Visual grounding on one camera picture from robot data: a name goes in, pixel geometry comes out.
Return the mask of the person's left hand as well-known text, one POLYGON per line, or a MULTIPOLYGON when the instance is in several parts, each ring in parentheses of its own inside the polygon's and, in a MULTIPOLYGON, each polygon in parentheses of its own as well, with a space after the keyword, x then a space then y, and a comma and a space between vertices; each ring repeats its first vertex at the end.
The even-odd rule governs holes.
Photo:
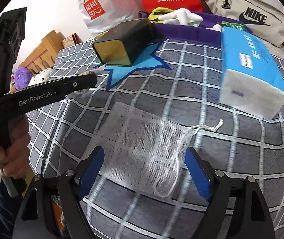
POLYGON ((3 174, 14 179, 24 178, 29 169, 30 143, 29 122, 26 116, 13 128, 12 144, 7 149, 0 146, 0 163, 4 164, 3 174))

